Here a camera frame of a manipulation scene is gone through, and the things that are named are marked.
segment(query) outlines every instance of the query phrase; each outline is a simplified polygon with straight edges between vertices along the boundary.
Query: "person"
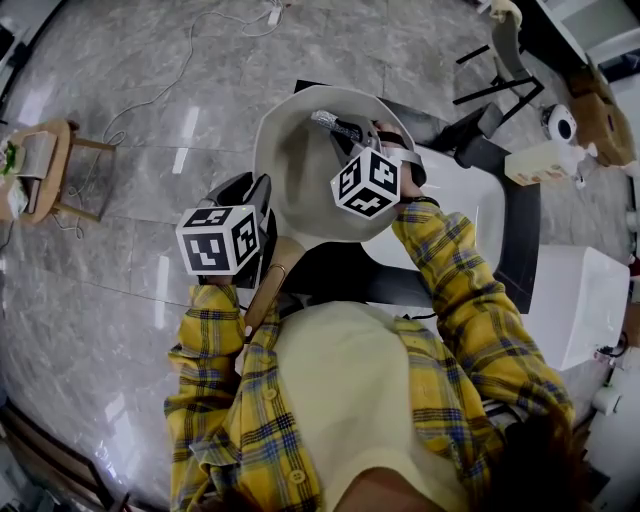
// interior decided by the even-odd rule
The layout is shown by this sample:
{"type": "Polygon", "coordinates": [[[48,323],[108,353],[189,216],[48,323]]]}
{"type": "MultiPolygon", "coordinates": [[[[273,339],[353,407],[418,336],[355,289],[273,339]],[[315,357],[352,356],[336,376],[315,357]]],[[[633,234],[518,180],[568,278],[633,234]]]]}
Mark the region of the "person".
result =
{"type": "Polygon", "coordinates": [[[470,221],[420,199],[408,168],[401,195],[413,202],[398,205],[393,231],[431,290],[444,343],[366,304],[284,320],[274,305],[240,377],[234,287],[193,287],[169,353],[181,366],[165,404],[172,510],[579,509],[560,378],[476,252],[470,221]],[[513,423],[492,420],[487,399],[513,423]]]}

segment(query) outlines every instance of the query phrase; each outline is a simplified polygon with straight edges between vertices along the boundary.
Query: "hand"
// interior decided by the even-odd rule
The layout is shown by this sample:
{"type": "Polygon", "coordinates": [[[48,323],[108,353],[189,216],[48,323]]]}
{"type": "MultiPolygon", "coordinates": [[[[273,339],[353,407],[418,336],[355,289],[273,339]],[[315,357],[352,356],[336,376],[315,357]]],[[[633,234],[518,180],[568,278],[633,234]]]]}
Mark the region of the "hand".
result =
{"type": "MultiPolygon", "coordinates": [[[[374,123],[374,126],[379,132],[392,132],[397,133],[398,135],[402,135],[400,128],[390,123],[374,123]]],[[[382,142],[382,145],[387,148],[402,148],[402,146],[394,142],[382,142]]],[[[402,170],[400,174],[400,197],[421,197],[423,195],[424,194],[420,190],[420,187],[418,187],[418,185],[413,182],[413,177],[411,176],[411,166],[407,162],[404,162],[402,164],[402,170]]]]}

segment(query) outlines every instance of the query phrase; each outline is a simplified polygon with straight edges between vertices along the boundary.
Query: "hair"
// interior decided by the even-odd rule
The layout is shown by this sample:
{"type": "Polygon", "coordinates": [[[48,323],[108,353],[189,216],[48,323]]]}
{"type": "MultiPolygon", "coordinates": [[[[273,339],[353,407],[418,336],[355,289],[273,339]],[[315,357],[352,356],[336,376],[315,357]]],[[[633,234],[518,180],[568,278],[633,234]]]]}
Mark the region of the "hair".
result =
{"type": "Polygon", "coordinates": [[[583,509],[581,457],[565,416],[554,411],[507,427],[506,446],[491,463],[491,489],[482,510],[583,509]]]}

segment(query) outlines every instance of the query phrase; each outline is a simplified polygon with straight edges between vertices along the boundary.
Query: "white cable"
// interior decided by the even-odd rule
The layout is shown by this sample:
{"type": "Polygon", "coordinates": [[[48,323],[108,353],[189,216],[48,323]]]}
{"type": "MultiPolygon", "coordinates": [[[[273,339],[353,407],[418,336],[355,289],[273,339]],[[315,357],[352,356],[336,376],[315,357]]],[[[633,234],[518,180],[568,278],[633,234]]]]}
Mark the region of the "white cable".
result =
{"type": "MultiPolygon", "coordinates": [[[[189,27],[189,53],[187,55],[187,58],[184,60],[184,63],[182,64],[182,67],[180,68],[180,73],[178,73],[178,77],[171,82],[169,85],[167,85],[164,89],[162,89],[162,91],[160,91],[155,98],[148,100],[148,101],[143,101],[141,103],[136,103],[134,105],[131,105],[127,108],[125,108],[124,110],[120,111],[118,114],[115,115],[115,117],[113,119],[111,119],[111,121],[109,122],[109,124],[107,125],[107,127],[104,129],[104,132],[102,133],[102,142],[104,144],[112,144],[114,146],[119,146],[120,144],[122,144],[122,142],[127,138],[127,132],[125,130],[119,130],[116,133],[114,133],[111,137],[109,137],[109,139],[107,139],[107,133],[109,133],[109,129],[111,128],[111,126],[113,126],[113,123],[116,122],[116,120],[118,118],[120,118],[120,116],[126,114],[127,112],[130,112],[131,110],[134,110],[138,107],[144,107],[146,105],[151,105],[152,103],[155,103],[157,100],[159,100],[169,89],[171,89],[174,85],[176,85],[183,77],[184,72],[187,69],[187,65],[189,64],[189,61],[191,60],[191,57],[193,57],[193,29],[196,26],[197,21],[202,18],[203,16],[220,16],[221,18],[225,18],[228,20],[233,20],[233,21],[237,21],[238,23],[242,23],[242,34],[246,37],[262,37],[262,36],[266,36],[271,34],[275,29],[277,29],[281,24],[282,24],[282,20],[284,19],[284,5],[282,3],[282,0],[269,0],[272,4],[273,4],[273,8],[269,9],[265,12],[263,12],[260,16],[258,16],[257,18],[253,19],[253,20],[243,20],[242,18],[237,18],[235,16],[230,16],[228,14],[224,14],[218,11],[207,11],[207,12],[202,12],[200,14],[198,14],[198,16],[195,17],[195,19],[193,20],[193,22],[191,23],[191,27],[189,27]],[[257,23],[258,21],[266,18],[267,16],[269,16],[272,12],[273,9],[280,9],[280,16],[278,17],[278,22],[276,23],[275,26],[273,26],[271,29],[267,30],[266,32],[262,32],[260,34],[248,34],[247,32],[245,32],[245,28],[247,28],[250,25],[253,25],[255,23],[257,23]]],[[[98,154],[96,155],[95,159],[93,160],[93,163],[91,164],[91,167],[89,168],[89,172],[87,173],[87,177],[85,178],[84,182],[82,183],[82,185],[80,186],[80,188],[76,188],[76,187],[69,187],[68,190],[68,195],[69,197],[77,197],[78,200],[80,201],[80,208],[83,208],[83,201],[82,201],[82,195],[81,193],[84,191],[84,189],[86,188],[86,186],[89,183],[89,180],[91,179],[91,177],[93,176],[93,173],[95,171],[95,167],[98,163],[98,159],[100,158],[100,155],[102,154],[102,150],[100,150],[98,152],[98,154]]],[[[93,186],[95,185],[95,181],[93,181],[91,183],[91,186],[89,187],[89,192],[93,189],[93,186]]],[[[58,218],[56,217],[55,214],[52,214],[54,220],[56,221],[56,224],[58,224],[58,227],[62,230],[62,231],[69,231],[69,230],[75,230],[76,232],[76,238],[78,240],[82,240],[84,238],[84,231],[82,231],[82,228],[80,227],[80,217],[78,217],[76,219],[76,224],[75,226],[62,226],[60,224],[60,221],[58,220],[58,218]]]]}

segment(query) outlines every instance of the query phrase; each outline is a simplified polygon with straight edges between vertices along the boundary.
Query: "chair leg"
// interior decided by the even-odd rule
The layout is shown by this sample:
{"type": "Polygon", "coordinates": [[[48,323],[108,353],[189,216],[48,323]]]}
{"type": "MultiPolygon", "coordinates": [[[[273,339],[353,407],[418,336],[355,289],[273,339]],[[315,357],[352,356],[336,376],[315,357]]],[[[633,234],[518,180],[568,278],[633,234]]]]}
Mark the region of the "chair leg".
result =
{"type": "Polygon", "coordinates": [[[504,82],[502,77],[500,75],[496,75],[496,77],[493,80],[491,80],[491,85],[498,85],[498,84],[501,84],[502,82],[504,82]]]}
{"type": "Polygon", "coordinates": [[[109,200],[111,199],[111,193],[115,188],[116,184],[116,154],[111,154],[111,175],[109,176],[109,184],[107,185],[107,193],[104,197],[104,201],[102,206],[100,207],[100,211],[98,212],[98,218],[102,220],[102,216],[107,211],[107,206],[109,205],[109,200]]]}
{"type": "Polygon", "coordinates": [[[510,82],[504,82],[500,85],[496,85],[494,87],[489,87],[488,89],[483,89],[478,92],[474,92],[473,94],[469,94],[468,96],[464,96],[462,98],[458,98],[453,101],[454,105],[461,105],[462,103],[466,103],[471,100],[475,100],[477,98],[482,98],[483,96],[487,96],[489,94],[493,94],[494,92],[504,91],[506,89],[511,89],[512,87],[516,87],[518,85],[524,85],[531,83],[537,80],[533,77],[525,78],[524,80],[511,80],[510,82]]]}
{"type": "Polygon", "coordinates": [[[467,62],[468,60],[473,59],[474,57],[477,57],[481,53],[486,52],[487,50],[489,50],[489,45],[485,44],[484,46],[478,48],[477,50],[474,50],[471,53],[465,55],[464,57],[459,58],[456,61],[456,64],[463,64],[463,63],[467,62]]]}
{"type": "Polygon", "coordinates": [[[502,126],[509,119],[515,116],[518,112],[520,112],[520,110],[522,110],[522,108],[527,103],[530,103],[531,100],[533,100],[533,98],[535,98],[538,94],[540,94],[544,90],[544,85],[542,85],[537,78],[535,77],[532,77],[532,78],[533,78],[532,82],[535,84],[535,87],[529,94],[527,94],[523,98],[520,98],[520,101],[518,101],[518,103],[516,103],[516,105],[504,115],[504,117],[502,118],[502,122],[500,123],[500,126],[502,126]]]}
{"type": "Polygon", "coordinates": [[[106,149],[108,151],[115,151],[116,146],[111,144],[103,144],[102,142],[96,142],[93,140],[81,139],[80,137],[73,137],[71,143],[74,146],[85,146],[87,148],[106,149]]]}
{"type": "Polygon", "coordinates": [[[85,212],[84,210],[79,210],[78,208],[74,208],[73,206],[69,206],[68,204],[60,203],[59,201],[53,203],[53,207],[58,211],[77,215],[81,219],[89,220],[91,222],[100,222],[100,218],[97,215],[85,212]]]}

